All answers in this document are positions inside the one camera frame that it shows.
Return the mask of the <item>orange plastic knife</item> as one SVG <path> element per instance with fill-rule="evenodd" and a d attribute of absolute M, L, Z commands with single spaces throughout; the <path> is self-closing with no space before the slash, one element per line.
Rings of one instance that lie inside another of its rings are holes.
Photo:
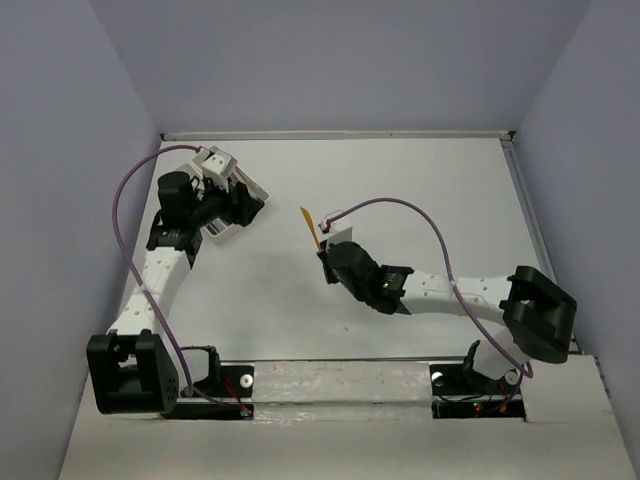
<path fill-rule="evenodd" d="M 306 225 L 307 225 L 307 227 L 308 227 L 308 229 L 310 231 L 310 234 L 311 234 L 311 237 L 312 237 L 312 239 L 314 241 L 316 250 L 320 251 L 321 250 L 321 242 L 320 242 L 320 239 L 319 239 L 318 234 L 317 234 L 316 224 L 314 223 L 310 212 L 306 208 L 301 207 L 300 211 L 301 211 L 301 214 L 302 214 L 302 216 L 303 216 L 303 218 L 305 220 L 305 223 L 306 223 Z"/>

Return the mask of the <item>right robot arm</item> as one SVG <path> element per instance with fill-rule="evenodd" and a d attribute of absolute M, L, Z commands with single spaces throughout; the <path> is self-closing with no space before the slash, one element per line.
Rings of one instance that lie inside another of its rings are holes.
<path fill-rule="evenodd" d="M 480 331 L 460 368 L 462 384 L 482 392 L 531 361 L 568 360 L 576 300 L 542 272 L 518 266 L 502 277 L 459 278 L 405 266 L 380 265 L 352 241 L 323 243 L 318 257 L 325 279 L 386 315 L 468 317 Z"/>

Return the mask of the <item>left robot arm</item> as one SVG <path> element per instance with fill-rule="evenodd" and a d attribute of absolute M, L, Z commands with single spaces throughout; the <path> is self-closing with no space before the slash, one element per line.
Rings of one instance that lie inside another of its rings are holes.
<path fill-rule="evenodd" d="M 200 397 L 222 418 L 250 419 L 255 373 L 248 365 L 223 365 L 211 345 L 180 346 L 168 333 L 168 316 L 192 271 L 202 230 L 228 217 L 247 225 L 262 201 L 239 181 L 196 178 L 184 171 L 158 180 L 160 209 L 146 243 L 143 268 L 120 315 L 86 348 L 98 410 L 104 415 L 191 413 Z"/>

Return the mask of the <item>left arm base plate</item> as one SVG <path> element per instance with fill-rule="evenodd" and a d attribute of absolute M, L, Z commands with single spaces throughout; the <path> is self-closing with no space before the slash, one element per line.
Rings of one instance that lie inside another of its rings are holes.
<path fill-rule="evenodd" d="M 160 417 L 185 421 L 252 420 L 254 382 L 254 365 L 223 364 L 218 377 L 209 374 L 195 382 L 193 396 L 181 393 L 174 409 Z"/>

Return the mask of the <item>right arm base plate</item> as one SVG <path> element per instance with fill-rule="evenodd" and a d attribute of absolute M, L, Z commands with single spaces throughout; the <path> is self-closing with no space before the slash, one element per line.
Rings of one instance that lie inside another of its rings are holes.
<path fill-rule="evenodd" d="M 466 370 L 459 363 L 429 365 L 435 419 L 525 419 L 520 388 Z"/>

